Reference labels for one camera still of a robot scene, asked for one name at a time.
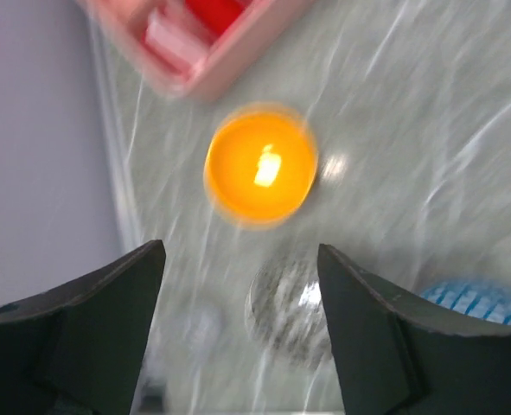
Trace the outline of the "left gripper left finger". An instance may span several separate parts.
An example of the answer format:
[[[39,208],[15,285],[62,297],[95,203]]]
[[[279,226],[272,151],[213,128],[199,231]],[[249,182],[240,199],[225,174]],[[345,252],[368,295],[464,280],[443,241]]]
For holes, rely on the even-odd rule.
[[[0,307],[0,414],[63,403],[128,414],[166,252],[159,239],[41,294]]]

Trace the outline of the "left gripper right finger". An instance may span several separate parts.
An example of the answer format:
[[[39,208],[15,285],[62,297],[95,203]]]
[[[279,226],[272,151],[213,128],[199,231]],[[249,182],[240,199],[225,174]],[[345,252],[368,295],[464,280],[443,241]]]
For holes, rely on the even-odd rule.
[[[320,245],[317,272],[348,414],[511,414],[511,325],[448,310]]]

